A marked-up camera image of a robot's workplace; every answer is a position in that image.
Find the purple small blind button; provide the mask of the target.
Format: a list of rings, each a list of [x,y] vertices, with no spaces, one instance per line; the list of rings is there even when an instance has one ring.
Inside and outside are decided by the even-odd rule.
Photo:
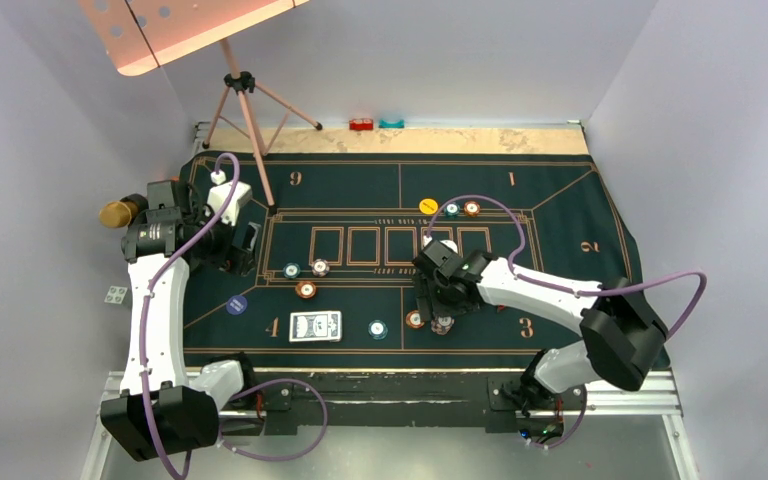
[[[237,294],[230,297],[226,304],[225,309],[229,315],[237,316],[243,314],[248,308],[248,300],[242,294]]]

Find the green blue poker chip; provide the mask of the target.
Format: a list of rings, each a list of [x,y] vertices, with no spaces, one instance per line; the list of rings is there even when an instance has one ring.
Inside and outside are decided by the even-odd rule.
[[[283,267],[282,274],[287,279],[295,279],[301,274],[301,268],[297,263],[289,262]]]

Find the orange yellow poker chip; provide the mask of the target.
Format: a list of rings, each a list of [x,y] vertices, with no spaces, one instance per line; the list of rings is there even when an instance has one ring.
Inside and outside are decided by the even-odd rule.
[[[302,299],[311,299],[317,293],[317,286],[311,281],[300,281],[295,286],[295,292]]]

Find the yellow big blind button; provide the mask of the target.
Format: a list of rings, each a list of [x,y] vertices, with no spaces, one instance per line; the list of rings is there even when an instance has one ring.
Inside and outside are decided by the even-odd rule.
[[[434,198],[423,198],[418,204],[418,210],[424,215],[434,215],[439,210],[439,204]]]

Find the blue white card deck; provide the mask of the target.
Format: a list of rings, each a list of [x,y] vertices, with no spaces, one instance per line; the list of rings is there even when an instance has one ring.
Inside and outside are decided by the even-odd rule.
[[[292,312],[290,314],[289,341],[338,342],[343,336],[340,311]]]

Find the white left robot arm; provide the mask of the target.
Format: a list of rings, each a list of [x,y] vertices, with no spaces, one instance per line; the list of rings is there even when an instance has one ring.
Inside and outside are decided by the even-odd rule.
[[[194,379],[183,352],[184,297],[195,267],[243,276],[255,266],[260,226],[249,223],[242,246],[233,243],[240,210],[251,188],[215,180],[205,198],[190,183],[152,182],[145,195],[105,205],[99,219],[125,228],[121,249],[133,304],[130,344],[117,397],[102,402],[100,420],[136,461],[214,444],[218,414],[228,403],[244,409],[257,399],[258,382],[243,353],[215,358]]]

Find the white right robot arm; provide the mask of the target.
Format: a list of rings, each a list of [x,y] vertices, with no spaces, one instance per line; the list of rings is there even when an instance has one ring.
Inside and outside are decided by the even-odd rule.
[[[667,340],[668,329],[626,279],[609,289],[537,272],[482,250],[461,256],[432,240],[413,259],[420,318],[445,317],[504,306],[553,322],[578,341],[538,353],[520,380],[520,393],[544,407],[567,390],[602,380],[639,390]]]

